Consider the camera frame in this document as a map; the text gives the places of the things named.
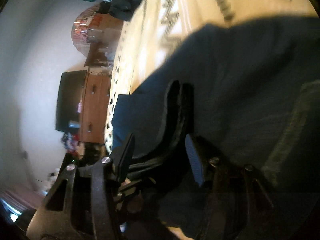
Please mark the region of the dark blue denim pants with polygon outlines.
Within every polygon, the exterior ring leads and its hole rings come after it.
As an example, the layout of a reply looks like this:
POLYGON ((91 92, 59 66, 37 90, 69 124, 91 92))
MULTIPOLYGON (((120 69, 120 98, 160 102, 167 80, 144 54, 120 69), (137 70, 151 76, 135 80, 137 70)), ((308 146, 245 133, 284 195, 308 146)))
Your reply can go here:
POLYGON ((144 183, 126 239, 196 239, 206 204, 185 150, 191 135, 274 190, 275 239, 319 239, 319 19, 271 17, 190 35, 130 95, 113 146, 132 133, 128 177, 144 183))

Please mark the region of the wooden dresser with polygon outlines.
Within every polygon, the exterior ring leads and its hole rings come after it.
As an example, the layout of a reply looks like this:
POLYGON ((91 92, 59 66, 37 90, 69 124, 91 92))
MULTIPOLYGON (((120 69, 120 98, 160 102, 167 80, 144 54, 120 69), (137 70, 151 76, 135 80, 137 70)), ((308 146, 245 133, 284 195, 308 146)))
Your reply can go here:
POLYGON ((81 98, 79 138, 83 142, 102 144, 110 99, 111 78, 107 73, 88 72, 81 98))

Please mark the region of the black television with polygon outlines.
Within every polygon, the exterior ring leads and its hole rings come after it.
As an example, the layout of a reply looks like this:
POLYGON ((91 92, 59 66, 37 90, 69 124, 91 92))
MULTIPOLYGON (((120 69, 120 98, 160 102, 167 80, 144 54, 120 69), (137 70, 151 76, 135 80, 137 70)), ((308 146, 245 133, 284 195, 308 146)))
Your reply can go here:
POLYGON ((55 130, 71 134, 78 133, 78 127, 70 122, 80 122, 79 103, 85 85, 86 70, 63 72, 61 74, 56 104, 55 130))

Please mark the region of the dark wooden chair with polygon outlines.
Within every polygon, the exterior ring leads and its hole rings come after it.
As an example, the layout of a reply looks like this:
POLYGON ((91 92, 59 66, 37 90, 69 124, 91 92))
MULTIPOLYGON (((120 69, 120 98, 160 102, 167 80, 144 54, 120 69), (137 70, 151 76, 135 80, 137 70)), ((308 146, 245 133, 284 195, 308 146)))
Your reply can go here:
POLYGON ((108 67, 108 47, 101 42, 93 42, 90 45, 85 67, 108 67))

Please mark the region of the stacked cardboard boxes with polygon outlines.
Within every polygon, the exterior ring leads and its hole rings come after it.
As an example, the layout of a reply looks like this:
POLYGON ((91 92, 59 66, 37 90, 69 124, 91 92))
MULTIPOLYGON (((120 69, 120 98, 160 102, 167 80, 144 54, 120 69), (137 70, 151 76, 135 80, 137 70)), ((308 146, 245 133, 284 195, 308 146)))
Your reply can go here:
POLYGON ((111 16, 109 7, 109 3, 101 2, 83 11, 74 21, 71 39, 82 55, 88 56, 92 43, 119 40, 124 21, 111 16))

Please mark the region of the yellow patterned bed cover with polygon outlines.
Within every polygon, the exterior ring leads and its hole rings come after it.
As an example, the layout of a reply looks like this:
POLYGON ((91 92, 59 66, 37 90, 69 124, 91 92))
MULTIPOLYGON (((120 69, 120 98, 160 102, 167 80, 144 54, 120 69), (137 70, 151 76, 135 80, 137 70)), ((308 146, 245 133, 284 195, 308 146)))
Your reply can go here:
POLYGON ((319 16, 319 0, 142 0, 125 22, 111 74, 105 146, 112 150, 112 118, 117 97, 133 92, 205 24, 228 28, 276 15, 319 16))

